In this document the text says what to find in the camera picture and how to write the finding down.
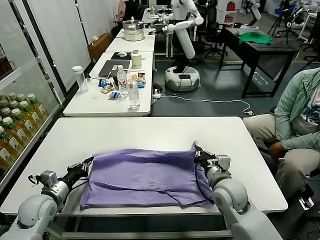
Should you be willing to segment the seated person left hand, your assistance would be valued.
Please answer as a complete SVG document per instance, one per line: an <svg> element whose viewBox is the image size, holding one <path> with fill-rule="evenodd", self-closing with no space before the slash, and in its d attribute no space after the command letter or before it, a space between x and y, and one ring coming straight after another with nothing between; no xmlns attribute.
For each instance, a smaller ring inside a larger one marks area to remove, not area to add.
<svg viewBox="0 0 320 240"><path fill-rule="evenodd" d="M276 142L272 144L268 148L268 153L270 154L271 158L276 162L280 158L283 158L286 154L286 150L282 147L282 142Z"/></svg>

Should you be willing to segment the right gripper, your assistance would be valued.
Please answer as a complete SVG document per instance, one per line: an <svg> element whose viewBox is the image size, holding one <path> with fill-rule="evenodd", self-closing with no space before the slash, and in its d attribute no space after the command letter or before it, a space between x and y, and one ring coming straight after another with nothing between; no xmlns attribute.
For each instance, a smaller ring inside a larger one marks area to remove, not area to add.
<svg viewBox="0 0 320 240"><path fill-rule="evenodd" d="M216 165L216 155L204 151L200 146L195 146L195 160L198 160L198 164L205 168L212 168Z"/></svg>

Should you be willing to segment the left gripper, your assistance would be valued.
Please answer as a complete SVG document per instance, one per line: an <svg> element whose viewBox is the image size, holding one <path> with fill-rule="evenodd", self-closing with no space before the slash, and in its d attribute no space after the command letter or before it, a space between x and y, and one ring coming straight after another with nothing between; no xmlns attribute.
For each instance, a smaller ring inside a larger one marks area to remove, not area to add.
<svg viewBox="0 0 320 240"><path fill-rule="evenodd" d="M63 177L66 184L75 184L81 178L86 178L89 174L94 157L91 156L83 162L67 168L67 174Z"/></svg>

